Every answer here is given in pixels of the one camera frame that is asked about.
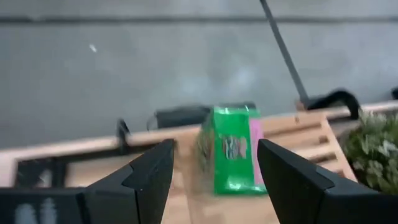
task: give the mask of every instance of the potted plant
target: potted plant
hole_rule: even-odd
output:
[[[362,113],[340,143],[359,182],[398,195],[398,116]]]

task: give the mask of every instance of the wooden pallet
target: wooden pallet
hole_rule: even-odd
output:
[[[304,158],[356,180],[323,113],[298,113],[262,119],[264,137]],[[173,138],[177,141],[175,169],[162,223],[278,223],[271,201],[265,197],[215,197],[203,192],[192,146],[200,127],[165,129],[149,133],[134,133],[131,145],[145,145]],[[114,137],[35,146],[0,151],[0,185],[10,186],[16,162],[21,159],[59,156],[99,151],[117,145]],[[136,156],[102,159],[73,164],[68,186],[85,186],[103,178]]]

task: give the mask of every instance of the green package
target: green package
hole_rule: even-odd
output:
[[[261,128],[257,110],[213,108],[198,135],[196,152],[200,171],[215,194],[267,193],[257,161]]]

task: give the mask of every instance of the pink label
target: pink label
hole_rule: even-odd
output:
[[[250,139],[251,139],[251,154],[253,160],[253,173],[254,173],[254,183],[256,185],[264,184],[262,180],[259,161],[257,160],[257,147],[259,144],[259,139],[264,138],[264,134],[262,132],[261,121],[258,119],[250,119],[249,121],[250,128]]]

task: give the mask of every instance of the concrete floor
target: concrete floor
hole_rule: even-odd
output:
[[[0,16],[264,16],[259,1],[22,0]],[[279,16],[398,16],[398,2],[269,0]],[[343,86],[363,103],[398,85],[398,24],[281,23],[309,95]],[[289,113],[299,96],[268,23],[0,25],[0,147],[142,131],[159,108],[252,100]]]

